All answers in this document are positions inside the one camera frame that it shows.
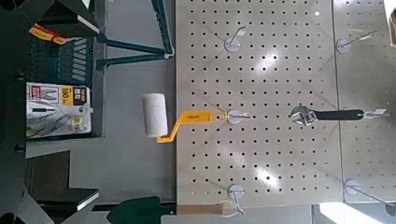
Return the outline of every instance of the pegboard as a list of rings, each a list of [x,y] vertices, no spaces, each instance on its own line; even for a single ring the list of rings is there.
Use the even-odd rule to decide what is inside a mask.
[[[342,122],[343,176],[362,184],[362,190],[387,201],[396,200],[396,49],[381,0],[334,1],[336,39],[373,37],[336,54],[340,108],[374,111],[385,108],[393,118]],[[363,195],[345,195],[347,202],[370,202]]]
[[[227,52],[238,36],[242,48]],[[177,0],[177,113],[248,112],[237,125],[183,125],[177,134],[177,203],[242,207],[341,202],[338,122],[301,127],[298,104],[337,108],[331,1]]]

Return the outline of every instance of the black wrench handle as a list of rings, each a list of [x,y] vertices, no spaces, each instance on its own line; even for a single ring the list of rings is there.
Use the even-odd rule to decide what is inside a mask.
[[[315,114],[319,120],[360,120],[364,118],[364,111],[360,109],[315,111]]]

